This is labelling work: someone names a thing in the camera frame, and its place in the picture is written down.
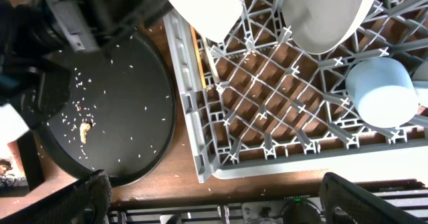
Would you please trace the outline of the wooden chopstick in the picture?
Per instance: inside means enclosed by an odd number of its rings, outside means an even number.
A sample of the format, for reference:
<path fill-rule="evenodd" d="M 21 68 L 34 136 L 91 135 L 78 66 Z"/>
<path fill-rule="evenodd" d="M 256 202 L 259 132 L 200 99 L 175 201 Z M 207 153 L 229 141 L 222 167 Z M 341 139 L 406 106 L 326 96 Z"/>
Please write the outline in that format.
<path fill-rule="evenodd" d="M 191 31 L 193 46 L 195 49 L 195 55 L 196 55 L 196 59 L 197 59 L 197 67 L 198 67 L 198 71 L 199 71 L 199 77 L 201 79 L 202 89 L 206 89 L 207 86 L 206 86 L 205 75 L 203 72 L 203 66 L 202 66 L 202 62 L 201 62 L 201 54 L 199 52 L 199 46 L 197 43 L 197 36 L 196 36 L 196 32 L 195 32 L 194 27 L 191 25 L 190 25 L 190 31 Z"/>

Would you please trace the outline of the white plastic fork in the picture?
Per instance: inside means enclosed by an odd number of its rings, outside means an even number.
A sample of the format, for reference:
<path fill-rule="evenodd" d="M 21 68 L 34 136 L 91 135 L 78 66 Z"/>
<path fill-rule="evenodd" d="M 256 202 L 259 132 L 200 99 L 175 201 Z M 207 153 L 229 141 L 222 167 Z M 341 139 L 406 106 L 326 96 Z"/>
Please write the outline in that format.
<path fill-rule="evenodd" d="M 218 84 L 220 82 L 219 74 L 218 74 L 217 69 L 215 67 L 215 62 L 214 62 L 213 56 L 211 54 L 211 50 L 209 49 L 209 45 L 207 43 L 207 38 L 202 36 L 201 40 L 203 43 L 205 54 L 207 56 L 207 60 L 208 60 L 209 68 L 211 70 L 211 74 L 213 76 L 213 80 L 216 84 Z"/>

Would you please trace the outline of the white bowl with food scraps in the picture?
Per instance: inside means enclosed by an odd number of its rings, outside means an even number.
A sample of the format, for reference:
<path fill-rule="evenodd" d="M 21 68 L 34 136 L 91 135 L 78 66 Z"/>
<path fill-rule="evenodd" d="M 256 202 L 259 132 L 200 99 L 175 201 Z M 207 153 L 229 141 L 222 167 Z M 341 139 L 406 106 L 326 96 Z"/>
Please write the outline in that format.
<path fill-rule="evenodd" d="M 221 43 L 241 17 L 241 0 L 169 0 L 203 37 Z"/>

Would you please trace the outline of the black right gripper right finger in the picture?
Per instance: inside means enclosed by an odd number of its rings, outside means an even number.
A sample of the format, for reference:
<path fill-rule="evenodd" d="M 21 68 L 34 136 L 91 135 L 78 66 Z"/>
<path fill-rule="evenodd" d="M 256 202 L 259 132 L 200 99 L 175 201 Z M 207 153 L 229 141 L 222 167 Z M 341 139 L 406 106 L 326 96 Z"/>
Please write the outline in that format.
<path fill-rule="evenodd" d="M 332 172 L 324 175 L 319 197 L 327 223 L 424 224 L 424 220 Z"/>

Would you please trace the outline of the light blue cup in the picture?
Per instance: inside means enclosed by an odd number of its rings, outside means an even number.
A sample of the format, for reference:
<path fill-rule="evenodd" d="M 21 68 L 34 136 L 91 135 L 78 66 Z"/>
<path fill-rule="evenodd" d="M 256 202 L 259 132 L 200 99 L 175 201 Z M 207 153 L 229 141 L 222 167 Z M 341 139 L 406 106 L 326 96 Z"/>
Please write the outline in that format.
<path fill-rule="evenodd" d="M 412 119 L 419 100 L 404 65 L 392 58 L 371 58 L 356 64 L 345 81 L 360 118 L 378 128 L 398 127 Z"/>

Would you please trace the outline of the grey plate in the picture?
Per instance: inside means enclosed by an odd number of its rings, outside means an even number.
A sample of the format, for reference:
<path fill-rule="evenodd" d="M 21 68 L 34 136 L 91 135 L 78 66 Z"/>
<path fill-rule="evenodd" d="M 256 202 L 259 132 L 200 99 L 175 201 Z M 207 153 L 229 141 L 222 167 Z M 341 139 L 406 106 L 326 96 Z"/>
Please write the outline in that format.
<path fill-rule="evenodd" d="M 282 15 L 297 46 L 323 54 L 347 40 L 375 0 L 284 0 Z"/>

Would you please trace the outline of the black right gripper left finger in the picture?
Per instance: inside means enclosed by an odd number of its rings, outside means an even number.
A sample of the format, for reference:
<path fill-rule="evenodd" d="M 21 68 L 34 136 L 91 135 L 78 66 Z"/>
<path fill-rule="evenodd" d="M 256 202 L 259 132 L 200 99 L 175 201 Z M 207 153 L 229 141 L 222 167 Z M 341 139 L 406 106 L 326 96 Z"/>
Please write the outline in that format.
<path fill-rule="evenodd" d="M 2 223 L 107 223 L 112 186 L 98 170 L 1 219 Z"/>

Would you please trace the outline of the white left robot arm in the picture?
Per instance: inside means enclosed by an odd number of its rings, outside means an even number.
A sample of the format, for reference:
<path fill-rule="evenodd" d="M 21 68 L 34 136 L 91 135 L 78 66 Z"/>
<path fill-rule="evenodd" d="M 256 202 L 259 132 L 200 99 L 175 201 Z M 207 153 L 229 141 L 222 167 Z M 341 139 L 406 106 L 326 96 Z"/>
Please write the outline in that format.
<path fill-rule="evenodd" d="M 1 137 L 16 142 L 23 176 L 1 196 L 40 186 L 36 151 L 78 179 L 102 169 L 113 187 L 149 175 L 171 145 L 177 102 L 169 68 L 137 30 L 171 10 L 168 0 L 1 0 Z"/>

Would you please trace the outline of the small white cup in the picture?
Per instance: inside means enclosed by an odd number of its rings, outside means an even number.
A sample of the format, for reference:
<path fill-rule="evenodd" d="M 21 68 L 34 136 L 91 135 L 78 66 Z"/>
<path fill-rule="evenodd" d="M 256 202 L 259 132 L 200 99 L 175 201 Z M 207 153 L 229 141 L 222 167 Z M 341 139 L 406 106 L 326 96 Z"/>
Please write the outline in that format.
<path fill-rule="evenodd" d="M 428 63 L 421 64 L 412 75 L 413 87 L 419 99 L 420 105 L 427 107 L 428 89 L 427 89 L 427 68 Z"/>

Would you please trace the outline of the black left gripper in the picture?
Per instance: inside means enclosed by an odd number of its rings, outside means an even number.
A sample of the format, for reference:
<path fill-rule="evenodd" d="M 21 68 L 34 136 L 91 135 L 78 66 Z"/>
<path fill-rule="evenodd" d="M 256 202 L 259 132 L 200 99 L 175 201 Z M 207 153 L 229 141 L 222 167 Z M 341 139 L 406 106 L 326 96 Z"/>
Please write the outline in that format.
<path fill-rule="evenodd" d="M 93 52 L 172 10 L 169 0 L 42 0 L 48 34 L 61 49 Z"/>

